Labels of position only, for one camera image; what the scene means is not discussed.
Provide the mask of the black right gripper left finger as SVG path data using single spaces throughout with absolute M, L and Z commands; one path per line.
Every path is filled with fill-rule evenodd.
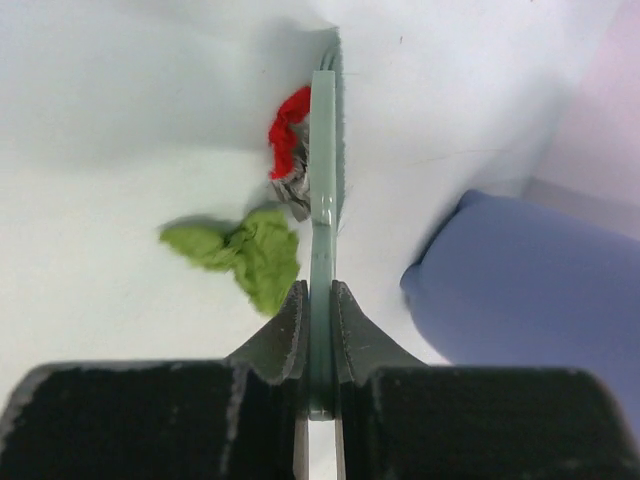
M 1 416 L 5 479 L 305 479 L 305 282 L 217 360 L 49 363 Z

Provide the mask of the light green hand brush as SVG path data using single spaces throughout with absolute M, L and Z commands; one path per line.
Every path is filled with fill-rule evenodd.
M 330 296 L 336 270 L 338 227 L 337 86 L 341 42 L 337 30 L 332 34 L 332 43 L 312 75 L 309 113 L 308 180 L 312 244 L 308 413 L 311 421 L 331 421 L 334 418 Z

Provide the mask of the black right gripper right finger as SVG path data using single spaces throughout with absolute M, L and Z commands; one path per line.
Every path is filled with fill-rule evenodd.
M 622 412 L 590 373 L 426 365 L 340 281 L 330 311 L 339 478 L 638 477 Z

